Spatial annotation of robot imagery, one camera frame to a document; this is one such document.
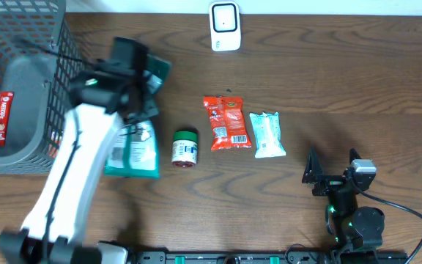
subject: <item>wooden table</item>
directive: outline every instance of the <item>wooden table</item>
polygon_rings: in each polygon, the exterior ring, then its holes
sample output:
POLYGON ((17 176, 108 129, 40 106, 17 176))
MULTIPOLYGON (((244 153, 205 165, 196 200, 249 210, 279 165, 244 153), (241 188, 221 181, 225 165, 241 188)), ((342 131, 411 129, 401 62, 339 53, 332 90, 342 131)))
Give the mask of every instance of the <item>wooden table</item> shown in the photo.
MULTIPOLYGON (((356 147, 379 169, 369 193, 422 213, 422 18, 242 15, 242 47, 228 53, 212 52, 206 15, 67 20, 88 57, 106 58, 112 38, 122 36, 174 64, 158 95, 161 178, 104 177, 87 243, 118 239, 172 251, 333 245, 327 199, 300 182, 310 146, 332 173, 342 172, 356 147), (212 153, 203 95, 243 97, 252 139, 248 113, 278 111, 287 156, 256 160, 255 148, 212 153), (172 135, 188 125, 200 133, 199 164, 178 169, 170 165, 172 135)), ((0 175, 0 232, 21 225, 45 179, 0 175)), ((364 197, 358 202, 384 211, 382 249, 414 249, 420 219, 364 197)))

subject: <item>small jar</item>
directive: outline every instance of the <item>small jar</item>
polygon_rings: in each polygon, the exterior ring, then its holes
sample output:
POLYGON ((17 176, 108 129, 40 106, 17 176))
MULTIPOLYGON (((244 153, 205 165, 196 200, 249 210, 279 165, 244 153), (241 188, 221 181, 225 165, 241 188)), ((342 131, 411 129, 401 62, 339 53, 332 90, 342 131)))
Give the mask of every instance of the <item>small jar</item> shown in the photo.
POLYGON ((172 164, 191 168, 198 158, 198 135, 189 131, 177 131, 172 145, 172 164))

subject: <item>red stick packet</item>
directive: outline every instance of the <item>red stick packet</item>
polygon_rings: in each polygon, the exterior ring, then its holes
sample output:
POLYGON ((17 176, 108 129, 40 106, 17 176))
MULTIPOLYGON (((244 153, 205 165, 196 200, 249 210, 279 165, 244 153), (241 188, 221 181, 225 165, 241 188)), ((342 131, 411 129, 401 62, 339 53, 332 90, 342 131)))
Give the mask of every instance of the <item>red stick packet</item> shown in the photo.
POLYGON ((3 147, 6 142, 7 121, 13 98, 14 92, 0 93, 0 147, 3 147))
POLYGON ((208 110, 214 135, 211 150, 252 146, 245 129, 242 98, 205 97, 203 102, 208 110))

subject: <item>teal pouch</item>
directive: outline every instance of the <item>teal pouch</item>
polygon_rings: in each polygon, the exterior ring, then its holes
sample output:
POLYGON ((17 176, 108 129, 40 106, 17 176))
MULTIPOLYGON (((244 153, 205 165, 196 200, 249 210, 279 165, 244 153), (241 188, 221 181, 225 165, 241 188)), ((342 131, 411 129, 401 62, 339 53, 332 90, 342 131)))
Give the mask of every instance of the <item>teal pouch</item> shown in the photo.
POLYGON ((105 163, 105 175, 159 178, 159 149, 147 120, 124 127, 105 163))

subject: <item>gray basket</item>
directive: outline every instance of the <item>gray basket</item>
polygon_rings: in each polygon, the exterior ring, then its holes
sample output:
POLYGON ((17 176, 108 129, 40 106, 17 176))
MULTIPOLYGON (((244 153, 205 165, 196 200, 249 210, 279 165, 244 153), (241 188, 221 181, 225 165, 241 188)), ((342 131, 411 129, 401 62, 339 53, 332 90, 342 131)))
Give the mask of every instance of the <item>gray basket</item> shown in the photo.
POLYGON ((80 58, 64 11, 64 0, 0 1, 0 92, 14 92, 0 173, 44 173, 53 163, 69 109, 69 80, 84 66, 12 38, 80 58))

